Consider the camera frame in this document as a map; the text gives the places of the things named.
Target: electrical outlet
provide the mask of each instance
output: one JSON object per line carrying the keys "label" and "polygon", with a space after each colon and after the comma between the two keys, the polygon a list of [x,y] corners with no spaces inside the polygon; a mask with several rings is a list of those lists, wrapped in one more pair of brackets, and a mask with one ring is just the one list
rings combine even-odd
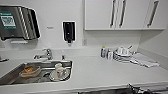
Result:
{"label": "electrical outlet", "polygon": [[4,43],[2,42],[2,40],[0,40],[0,48],[5,48]]}
{"label": "electrical outlet", "polygon": [[82,40],[82,45],[83,45],[83,46],[87,46],[87,39],[83,39],[83,40]]}

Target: sink basin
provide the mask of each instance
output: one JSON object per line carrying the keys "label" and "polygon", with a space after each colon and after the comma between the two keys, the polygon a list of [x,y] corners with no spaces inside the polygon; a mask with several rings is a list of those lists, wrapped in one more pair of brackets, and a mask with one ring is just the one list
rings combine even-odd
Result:
{"label": "sink basin", "polygon": [[[0,85],[13,85],[13,84],[29,84],[29,83],[41,83],[41,82],[53,82],[50,80],[50,73],[55,70],[55,64],[61,63],[62,67],[69,70],[69,75],[65,79],[61,79],[60,81],[66,81],[70,78],[71,69],[72,69],[72,61],[50,61],[48,62],[33,62],[33,63],[23,63],[18,67],[4,75],[0,78]],[[21,77],[19,73],[24,70],[25,67],[34,66],[41,68],[41,72],[36,77]]]}

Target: cabinet handle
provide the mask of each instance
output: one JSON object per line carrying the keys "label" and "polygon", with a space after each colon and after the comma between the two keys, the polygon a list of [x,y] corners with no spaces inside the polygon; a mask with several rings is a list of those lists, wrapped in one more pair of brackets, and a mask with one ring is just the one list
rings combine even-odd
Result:
{"label": "cabinet handle", "polygon": [[114,11],[115,11],[115,0],[113,0],[113,9],[112,9],[112,16],[111,16],[111,24],[110,27],[113,25],[113,21],[114,21]]}
{"label": "cabinet handle", "polygon": [[158,6],[158,3],[159,3],[159,1],[155,1],[155,2],[154,2],[154,7],[153,7],[153,10],[152,10],[152,14],[151,14],[149,23],[147,24],[148,27],[152,25],[152,21],[153,21],[153,18],[154,18],[154,16],[155,16],[155,13],[156,13],[156,8],[157,8],[157,6]]}
{"label": "cabinet handle", "polygon": [[121,21],[120,21],[120,24],[119,24],[120,27],[121,27],[122,24],[123,24],[125,6],[126,6],[126,0],[123,1],[123,9],[122,9],[122,14],[121,14]]}

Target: dish rack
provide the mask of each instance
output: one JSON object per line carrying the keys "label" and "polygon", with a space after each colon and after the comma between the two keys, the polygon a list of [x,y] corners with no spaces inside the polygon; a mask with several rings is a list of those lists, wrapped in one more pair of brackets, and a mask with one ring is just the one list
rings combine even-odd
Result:
{"label": "dish rack", "polygon": [[131,55],[130,56],[118,55],[116,50],[113,52],[113,59],[119,62],[126,62],[126,63],[130,62],[131,57],[132,57]]}

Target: soap dispenser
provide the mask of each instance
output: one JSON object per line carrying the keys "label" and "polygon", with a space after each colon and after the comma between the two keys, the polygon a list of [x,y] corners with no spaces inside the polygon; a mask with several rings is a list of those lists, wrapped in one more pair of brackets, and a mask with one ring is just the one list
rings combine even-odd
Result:
{"label": "soap dispenser", "polygon": [[64,40],[71,44],[75,41],[75,22],[63,22]]}

